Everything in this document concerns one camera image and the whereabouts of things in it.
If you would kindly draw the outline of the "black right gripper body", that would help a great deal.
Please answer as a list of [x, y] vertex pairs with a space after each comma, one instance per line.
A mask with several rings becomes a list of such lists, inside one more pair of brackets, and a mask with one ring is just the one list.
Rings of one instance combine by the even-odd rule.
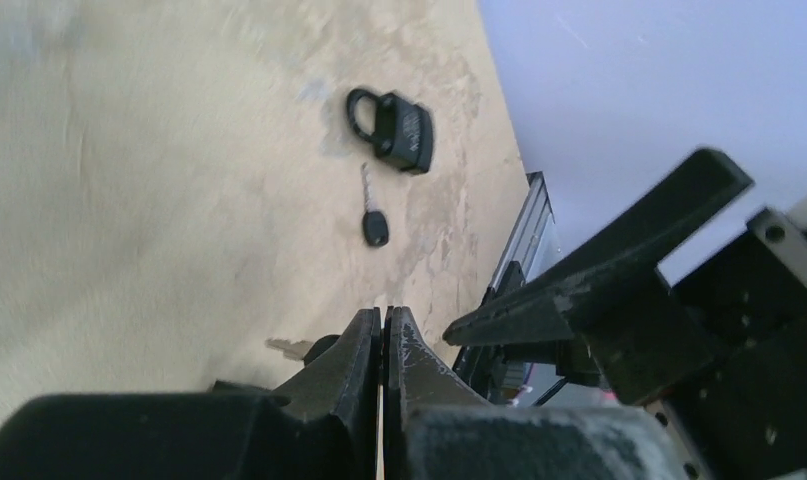
[[614, 260], [582, 337], [622, 403], [648, 419], [658, 479], [807, 479], [807, 200], [764, 208], [675, 284], [604, 236], [571, 253]]

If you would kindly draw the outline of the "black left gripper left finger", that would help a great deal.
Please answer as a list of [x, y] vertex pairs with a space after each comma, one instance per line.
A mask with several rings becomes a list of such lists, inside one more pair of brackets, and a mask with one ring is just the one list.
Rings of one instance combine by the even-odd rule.
[[370, 479], [380, 312], [278, 388], [54, 394], [0, 428], [0, 479]]

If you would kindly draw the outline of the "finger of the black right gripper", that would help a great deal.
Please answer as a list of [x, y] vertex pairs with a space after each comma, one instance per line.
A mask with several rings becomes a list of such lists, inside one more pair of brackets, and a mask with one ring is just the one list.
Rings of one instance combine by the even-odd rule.
[[443, 340], [488, 346], [572, 338], [637, 291], [666, 256], [753, 183], [724, 152], [695, 150], [539, 277], [453, 321]]

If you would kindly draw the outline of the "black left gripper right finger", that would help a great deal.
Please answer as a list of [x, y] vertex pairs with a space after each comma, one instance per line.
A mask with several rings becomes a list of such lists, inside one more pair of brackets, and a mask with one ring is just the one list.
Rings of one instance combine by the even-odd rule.
[[623, 407], [488, 403], [424, 342], [412, 311], [384, 328], [387, 479], [682, 479], [662, 427]]

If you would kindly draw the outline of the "black-headed keys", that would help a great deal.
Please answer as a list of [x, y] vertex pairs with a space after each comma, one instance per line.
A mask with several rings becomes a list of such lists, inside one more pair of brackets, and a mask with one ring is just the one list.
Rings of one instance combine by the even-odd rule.
[[315, 341], [269, 338], [265, 341], [265, 345], [280, 351], [286, 359], [300, 361], [304, 366], [308, 366], [331, 348], [339, 338], [338, 334], [325, 335]]

